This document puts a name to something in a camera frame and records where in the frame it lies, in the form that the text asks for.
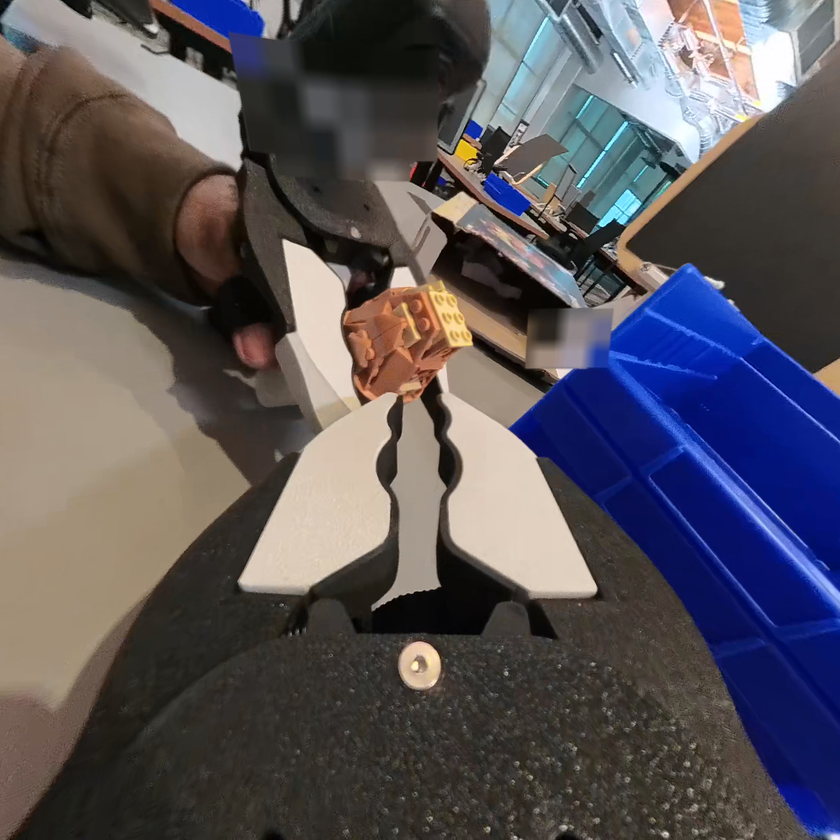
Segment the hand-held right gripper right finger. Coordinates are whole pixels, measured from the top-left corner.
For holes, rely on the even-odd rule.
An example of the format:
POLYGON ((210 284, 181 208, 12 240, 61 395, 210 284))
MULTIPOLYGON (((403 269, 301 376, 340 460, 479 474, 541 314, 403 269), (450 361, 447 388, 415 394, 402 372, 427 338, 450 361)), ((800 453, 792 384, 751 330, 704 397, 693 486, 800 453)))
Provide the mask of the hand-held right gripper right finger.
POLYGON ((537 456, 511 430, 450 394, 442 455, 443 535, 456 558, 530 601, 584 600, 597 585, 537 456))

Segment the silver ventilation duct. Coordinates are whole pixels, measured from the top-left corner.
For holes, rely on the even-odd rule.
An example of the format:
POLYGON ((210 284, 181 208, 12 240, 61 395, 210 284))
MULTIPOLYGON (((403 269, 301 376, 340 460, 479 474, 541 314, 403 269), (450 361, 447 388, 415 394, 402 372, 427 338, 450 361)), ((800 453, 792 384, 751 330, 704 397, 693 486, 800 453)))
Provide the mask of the silver ventilation duct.
POLYGON ((547 15, 585 73, 594 75, 612 62, 632 87, 645 83, 647 30, 637 2, 548 2, 547 15))

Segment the blue storage bin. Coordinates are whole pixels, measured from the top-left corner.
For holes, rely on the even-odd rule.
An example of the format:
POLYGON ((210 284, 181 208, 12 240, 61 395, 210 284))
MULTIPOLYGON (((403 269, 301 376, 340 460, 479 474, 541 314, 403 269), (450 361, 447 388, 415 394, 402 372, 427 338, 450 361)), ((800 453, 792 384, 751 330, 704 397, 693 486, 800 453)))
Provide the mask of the blue storage bin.
POLYGON ((482 189, 490 199, 516 217, 525 214, 532 206, 527 196, 495 172, 486 176, 482 189))
POLYGON ((221 36, 230 33, 261 37, 266 25, 260 13, 245 1, 171 1, 184 13, 221 36))

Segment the black panel with wooden rim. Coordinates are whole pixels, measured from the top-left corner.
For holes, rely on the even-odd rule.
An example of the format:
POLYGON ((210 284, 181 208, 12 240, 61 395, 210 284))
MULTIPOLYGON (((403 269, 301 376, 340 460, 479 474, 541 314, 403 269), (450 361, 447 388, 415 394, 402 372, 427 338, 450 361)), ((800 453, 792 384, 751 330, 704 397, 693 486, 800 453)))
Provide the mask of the black panel with wooden rim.
POLYGON ((839 58, 742 122, 626 227, 619 265, 691 264, 834 393, 839 358, 839 58))

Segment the wooden edged work table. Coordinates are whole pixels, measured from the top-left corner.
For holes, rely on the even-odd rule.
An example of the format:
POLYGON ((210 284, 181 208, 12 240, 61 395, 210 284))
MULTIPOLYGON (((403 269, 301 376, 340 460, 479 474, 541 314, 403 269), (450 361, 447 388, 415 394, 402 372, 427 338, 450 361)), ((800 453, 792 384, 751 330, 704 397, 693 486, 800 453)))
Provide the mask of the wooden edged work table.
POLYGON ((551 234, 544 231, 530 216, 526 214, 516 215, 495 201, 484 190, 480 177, 475 173, 467 172, 464 168, 464 162, 459 157, 453 154, 447 154, 443 150, 437 150, 437 161, 479 203, 485 205, 493 214, 506 220, 507 223, 511 224, 517 230, 542 240, 551 237, 551 234))
POLYGON ((167 1, 149 1, 158 24, 169 36, 169 52, 174 58, 186 60, 188 48, 210 56, 219 65, 232 65, 229 39, 206 26, 192 15, 167 1))

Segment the person's left forearm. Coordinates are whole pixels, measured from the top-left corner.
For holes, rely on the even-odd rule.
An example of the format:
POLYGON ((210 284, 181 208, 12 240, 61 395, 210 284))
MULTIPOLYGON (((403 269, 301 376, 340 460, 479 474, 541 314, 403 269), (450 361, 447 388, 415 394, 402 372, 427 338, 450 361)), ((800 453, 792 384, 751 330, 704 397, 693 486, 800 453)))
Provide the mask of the person's left forearm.
POLYGON ((185 194, 234 171, 75 50, 2 39, 1 235, 68 270, 209 297, 175 247, 185 194))

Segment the orange and tan toy segment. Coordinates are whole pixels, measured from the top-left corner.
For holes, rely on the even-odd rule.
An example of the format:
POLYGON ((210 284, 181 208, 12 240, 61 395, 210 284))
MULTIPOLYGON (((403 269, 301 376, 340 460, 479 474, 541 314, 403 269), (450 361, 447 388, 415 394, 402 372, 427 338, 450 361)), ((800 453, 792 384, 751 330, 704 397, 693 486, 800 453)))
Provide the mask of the orange and tan toy segment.
POLYGON ((369 402, 386 394, 418 399, 456 352, 473 345, 458 300, 441 280, 386 290, 346 311, 342 326, 353 385, 369 402))

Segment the cardboard toy box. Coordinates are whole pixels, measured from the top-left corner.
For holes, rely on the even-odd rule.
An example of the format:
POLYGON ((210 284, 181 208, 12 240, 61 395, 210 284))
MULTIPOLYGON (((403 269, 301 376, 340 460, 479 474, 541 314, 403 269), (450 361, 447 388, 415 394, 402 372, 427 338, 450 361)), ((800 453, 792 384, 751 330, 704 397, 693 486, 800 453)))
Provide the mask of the cardboard toy box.
POLYGON ((546 382, 563 378, 567 370, 529 365, 529 322, 533 311, 590 307, 573 274, 464 193, 438 202, 429 220, 447 237, 435 276, 475 340, 546 382))

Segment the blue plastic bin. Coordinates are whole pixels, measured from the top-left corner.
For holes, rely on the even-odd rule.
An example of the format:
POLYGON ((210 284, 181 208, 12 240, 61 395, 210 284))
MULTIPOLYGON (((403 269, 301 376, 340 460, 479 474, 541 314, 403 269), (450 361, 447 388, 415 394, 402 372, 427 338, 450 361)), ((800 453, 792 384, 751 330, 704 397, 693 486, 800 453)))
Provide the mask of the blue plastic bin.
POLYGON ((839 401, 683 266, 510 428, 657 566, 811 833, 839 828, 839 401))

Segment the person's left hand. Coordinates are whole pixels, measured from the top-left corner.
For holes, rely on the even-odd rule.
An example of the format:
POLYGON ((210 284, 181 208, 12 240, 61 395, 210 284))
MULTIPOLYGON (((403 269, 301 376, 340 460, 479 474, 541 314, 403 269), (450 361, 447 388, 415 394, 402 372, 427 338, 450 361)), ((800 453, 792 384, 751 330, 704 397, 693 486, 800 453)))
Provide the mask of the person's left hand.
MULTIPOLYGON (((238 211, 235 176, 214 174, 190 188, 176 216, 176 250, 211 301, 241 272, 238 211)), ((230 342, 248 368, 263 371, 277 367, 276 339, 269 324, 245 325, 231 334, 230 342)))

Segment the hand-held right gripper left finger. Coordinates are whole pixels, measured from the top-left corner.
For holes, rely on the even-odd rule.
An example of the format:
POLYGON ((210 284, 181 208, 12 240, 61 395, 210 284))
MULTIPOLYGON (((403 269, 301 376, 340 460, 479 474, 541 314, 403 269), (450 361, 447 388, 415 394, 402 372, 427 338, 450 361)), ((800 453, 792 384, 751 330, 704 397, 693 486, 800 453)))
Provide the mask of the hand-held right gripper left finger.
POLYGON ((301 451, 238 578, 243 592, 314 595, 395 535, 402 416, 399 396, 381 396, 301 451))

